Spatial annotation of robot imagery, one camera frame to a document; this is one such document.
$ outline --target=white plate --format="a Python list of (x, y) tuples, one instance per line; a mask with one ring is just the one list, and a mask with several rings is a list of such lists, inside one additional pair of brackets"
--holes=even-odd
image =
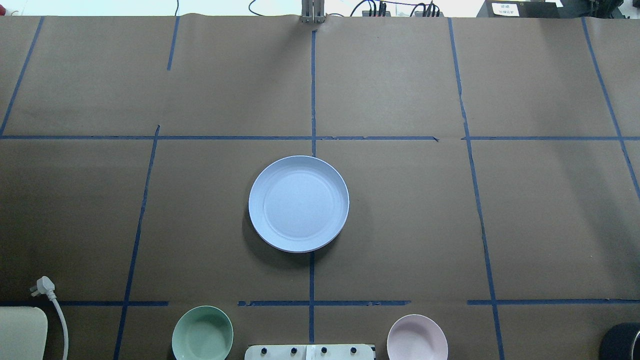
[(289, 156), (269, 165), (249, 194), (255, 230), (287, 252), (310, 252), (330, 243), (348, 213), (349, 192), (342, 176), (311, 156)]

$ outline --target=blue painter's tape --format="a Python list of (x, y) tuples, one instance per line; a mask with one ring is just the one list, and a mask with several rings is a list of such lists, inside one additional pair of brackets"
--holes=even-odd
[(147, 179), (145, 180), (145, 191), (142, 195), (142, 204), (140, 206), (140, 215), (138, 217), (138, 227), (136, 229), (136, 239), (133, 243), (133, 251), (131, 253), (131, 264), (129, 265), (129, 275), (127, 277), (127, 287), (125, 289), (124, 301), (122, 304), (122, 314), (120, 315), (120, 326), (118, 327), (118, 337), (116, 338), (116, 345), (113, 351), (113, 360), (118, 360), (120, 356), (120, 345), (122, 344), (122, 334), (124, 332), (124, 324), (127, 318), (127, 308), (129, 307), (129, 296), (131, 295), (131, 284), (133, 282), (133, 273), (136, 268), (136, 258), (138, 256), (138, 245), (140, 244), (140, 234), (142, 233), (142, 220), (145, 216), (145, 210), (147, 208), (147, 195), (149, 193), (149, 182), (151, 180), (151, 170), (154, 166), (154, 159), (156, 157), (156, 149), (158, 144), (158, 134), (160, 133), (160, 125), (156, 128), (156, 134), (154, 135), (154, 143), (151, 146), (151, 157), (149, 158), (149, 166), (147, 169)]
[(163, 135), (159, 140), (311, 140), (311, 136)]
[(311, 154), (316, 156), (316, 33), (311, 31)]
[(469, 165), (471, 166), (471, 179), (474, 185), (474, 194), (476, 196), (476, 209), (478, 212), (478, 217), (480, 219), (480, 228), (482, 231), (482, 241), (484, 246), (484, 265), (486, 268), (486, 277), (489, 282), (489, 293), (491, 295), (492, 301), (492, 311), (493, 311), (493, 324), (495, 326), (495, 337), (498, 343), (498, 355), (500, 360), (504, 360), (504, 347), (502, 346), (502, 331), (500, 330), (500, 316), (498, 314), (498, 304), (496, 302), (495, 297), (495, 287), (493, 285), (493, 273), (491, 270), (491, 259), (489, 257), (489, 246), (487, 245), (486, 240), (486, 231), (484, 229), (484, 216), (482, 213), (482, 205), (480, 203), (480, 191), (478, 189), (477, 176), (476, 176), (476, 165), (474, 163), (473, 150), (471, 148), (471, 140), (470, 140), (470, 132), (469, 125), (467, 122), (467, 112), (465, 111), (465, 105), (462, 101), (462, 81), (460, 79), (460, 66), (458, 64), (458, 54), (456, 51), (456, 41), (453, 33), (453, 22), (451, 18), (447, 18), (449, 23), (449, 37), (451, 38), (451, 52), (453, 53), (453, 64), (456, 73), (456, 81), (458, 83), (458, 96), (460, 98), (460, 111), (462, 113), (463, 125), (465, 128), (465, 138), (467, 139), (467, 152), (469, 157)]
[(618, 141), (617, 136), (465, 136), (461, 140)]
[(309, 343), (316, 341), (314, 305), (316, 301), (316, 252), (309, 254)]
[(153, 140), (153, 136), (120, 135), (4, 135), (3, 140)]
[(613, 111), (613, 106), (611, 105), (609, 92), (607, 91), (607, 87), (605, 86), (604, 80), (602, 79), (602, 74), (600, 73), (600, 67), (598, 66), (598, 60), (596, 59), (596, 54), (594, 53), (593, 46), (591, 45), (591, 37), (589, 36), (589, 29), (587, 28), (587, 22), (585, 18), (582, 18), (582, 30), (584, 30), (584, 38), (587, 41), (587, 47), (589, 48), (591, 61), (593, 61), (593, 67), (596, 71), (596, 75), (598, 76), (598, 81), (600, 82), (600, 88), (602, 89), (604, 99), (607, 102), (607, 108), (609, 109), (609, 115), (611, 115), (611, 121), (613, 121), (613, 126), (616, 128), (616, 134), (618, 135), (618, 139), (620, 140), (620, 148), (622, 149), (622, 153), (625, 156), (625, 161), (627, 162), (627, 168), (629, 170), (629, 174), (631, 175), (631, 182), (636, 189), (636, 196), (640, 200), (640, 186), (638, 185), (636, 172), (634, 171), (634, 167), (631, 164), (631, 160), (629, 159), (627, 146), (625, 145), (624, 139), (622, 137), (622, 132), (620, 131), (620, 126), (618, 125), (618, 119), (616, 119), (616, 113)]
[(316, 306), (405, 306), (410, 300), (316, 300)]
[(31, 46), (29, 46), (27, 57), (24, 59), (24, 64), (22, 64), (22, 70), (20, 70), (18, 81), (16, 81), (15, 83), (15, 88), (13, 88), (13, 94), (11, 95), (11, 99), (9, 100), (9, 105), (6, 107), (6, 112), (4, 113), (4, 119), (2, 121), (2, 125), (0, 126), (0, 136), (4, 133), (4, 129), (6, 128), (6, 123), (9, 121), (9, 116), (11, 116), (11, 110), (13, 109), (15, 97), (18, 95), (18, 90), (20, 90), (20, 84), (22, 84), (22, 78), (24, 78), (24, 73), (27, 70), (27, 65), (29, 65), (29, 59), (31, 59), (31, 54), (33, 54), (33, 48), (36, 46), (36, 42), (38, 41), (38, 36), (40, 36), (40, 29), (42, 29), (43, 22), (44, 22), (44, 16), (41, 16), (40, 21), (38, 22), (38, 27), (36, 28), (36, 32), (33, 35), (33, 39), (31, 40)]
[(169, 62), (166, 64), (167, 71), (171, 70), (171, 64), (173, 63), (173, 52), (175, 50), (175, 39), (178, 37), (178, 25), (180, 24), (180, 17), (175, 18), (175, 24), (173, 25), (173, 39), (171, 40), (171, 51), (169, 52)]
[[(498, 300), (500, 306), (517, 305), (612, 305), (612, 304), (640, 304), (640, 299), (520, 299)], [(469, 300), (470, 306), (490, 306), (491, 300)]]
[(129, 306), (169, 306), (169, 302), (168, 301), (130, 301), (129, 302)]
[(317, 136), (318, 140), (426, 140), (440, 141), (434, 136)]
[[(60, 306), (122, 306), (122, 301), (59, 301)], [(0, 301), (0, 306), (42, 306), (50, 304), (48, 300)], [(169, 306), (168, 301), (132, 301), (129, 306)]]
[(259, 300), (239, 301), (238, 306), (309, 306), (307, 300)]

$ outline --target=white power cord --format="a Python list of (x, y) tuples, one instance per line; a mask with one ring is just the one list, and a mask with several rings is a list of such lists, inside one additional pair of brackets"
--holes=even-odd
[(29, 289), (31, 291), (31, 296), (35, 297), (38, 295), (47, 295), (49, 300), (53, 303), (53, 306), (56, 308), (58, 312), (58, 316), (60, 316), (60, 322), (62, 323), (62, 335), (65, 338), (65, 350), (62, 354), (62, 360), (67, 360), (67, 353), (69, 351), (69, 333), (67, 331), (67, 321), (65, 320), (65, 315), (62, 314), (62, 309), (60, 309), (60, 304), (58, 300), (56, 300), (56, 294), (53, 293), (53, 290), (56, 289), (56, 286), (53, 285), (53, 282), (50, 278), (43, 276), (38, 279), (36, 282), (36, 286)]

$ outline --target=black cylinder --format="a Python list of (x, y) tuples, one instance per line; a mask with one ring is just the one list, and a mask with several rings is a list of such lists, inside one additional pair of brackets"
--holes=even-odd
[(600, 360), (640, 360), (640, 323), (612, 327), (600, 343)]

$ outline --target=power plug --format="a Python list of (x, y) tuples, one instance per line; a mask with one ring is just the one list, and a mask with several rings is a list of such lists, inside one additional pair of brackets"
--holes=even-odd
[(51, 300), (56, 298), (56, 294), (53, 293), (55, 289), (56, 286), (53, 285), (53, 281), (51, 281), (50, 278), (43, 276), (36, 281), (36, 286), (31, 287), (29, 291), (33, 297), (38, 295), (47, 295), (49, 300)]

